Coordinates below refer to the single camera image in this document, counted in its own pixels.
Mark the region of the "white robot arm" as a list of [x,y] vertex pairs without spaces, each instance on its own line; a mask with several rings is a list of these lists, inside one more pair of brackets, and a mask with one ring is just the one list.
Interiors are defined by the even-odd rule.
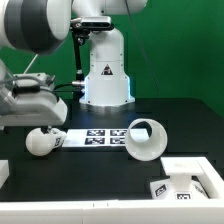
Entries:
[[[51,54],[71,31],[91,41],[84,105],[119,109],[135,102],[124,71],[124,38],[113,15],[141,11],[148,0],[0,0],[0,49]],[[0,60],[0,127],[61,126],[68,113],[45,73],[12,74]]]

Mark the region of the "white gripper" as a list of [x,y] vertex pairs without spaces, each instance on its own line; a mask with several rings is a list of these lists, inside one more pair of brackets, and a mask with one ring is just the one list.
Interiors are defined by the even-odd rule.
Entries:
[[43,134],[62,125],[67,106],[54,92],[54,76],[15,74],[0,78],[0,126],[43,126]]

